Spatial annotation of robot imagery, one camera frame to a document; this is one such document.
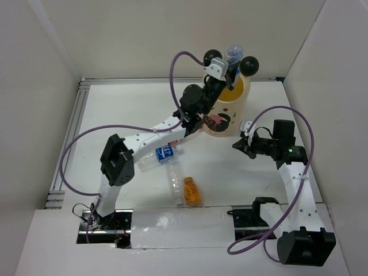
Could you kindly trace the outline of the blue label crushed bottle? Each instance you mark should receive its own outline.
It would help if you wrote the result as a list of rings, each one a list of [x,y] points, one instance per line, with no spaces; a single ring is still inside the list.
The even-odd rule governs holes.
[[[232,45],[224,52],[224,59],[228,62],[227,74],[235,77],[237,67],[243,58],[244,49],[241,45]]]

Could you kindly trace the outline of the red label plastic bottle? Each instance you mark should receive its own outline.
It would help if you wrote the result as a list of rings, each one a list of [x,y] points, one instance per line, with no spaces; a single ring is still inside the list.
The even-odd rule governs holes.
[[[185,142],[185,139],[180,139],[180,140],[174,140],[168,143],[168,145],[178,145],[178,144],[182,144]]]

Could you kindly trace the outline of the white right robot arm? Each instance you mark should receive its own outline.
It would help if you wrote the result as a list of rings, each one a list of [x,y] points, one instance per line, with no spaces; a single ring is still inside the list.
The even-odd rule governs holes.
[[[277,238],[279,262],[321,267],[336,246],[336,237],[326,230],[317,211],[306,167],[308,157],[305,148],[296,145],[294,129],[293,121],[274,120],[270,137],[263,138],[251,121],[243,121],[240,140],[233,148],[251,159],[271,157],[282,178],[289,207],[282,210],[275,198],[258,197],[251,211],[253,223],[267,223]]]

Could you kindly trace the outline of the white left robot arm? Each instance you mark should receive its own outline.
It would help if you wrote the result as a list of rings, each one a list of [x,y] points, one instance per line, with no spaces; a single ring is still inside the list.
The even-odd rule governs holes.
[[[125,138],[115,134],[108,138],[100,158],[100,196],[91,204],[93,223],[98,228],[112,226],[117,197],[121,187],[133,179],[135,163],[156,148],[198,131],[222,91],[231,89],[236,81],[235,74],[226,74],[222,80],[207,75],[203,87],[192,84],[185,88],[179,100],[181,109],[154,126],[153,132],[141,132]]]

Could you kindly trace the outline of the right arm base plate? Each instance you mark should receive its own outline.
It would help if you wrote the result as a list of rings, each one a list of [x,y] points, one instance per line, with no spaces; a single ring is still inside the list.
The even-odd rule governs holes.
[[[233,219],[235,240],[251,235],[266,233],[270,226],[260,218],[256,218],[251,206],[233,206],[227,211]]]

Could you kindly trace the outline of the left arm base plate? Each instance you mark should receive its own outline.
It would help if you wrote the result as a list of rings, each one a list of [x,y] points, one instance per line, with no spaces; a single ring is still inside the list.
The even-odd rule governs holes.
[[[117,210],[112,222],[99,227],[95,221],[87,226],[86,220],[90,211],[84,210],[79,215],[83,220],[78,227],[76,243],[87,244],[86,233],[88,233],[89,244],[112,244],[119,249],[130,249],[132,213],[132,209]]]

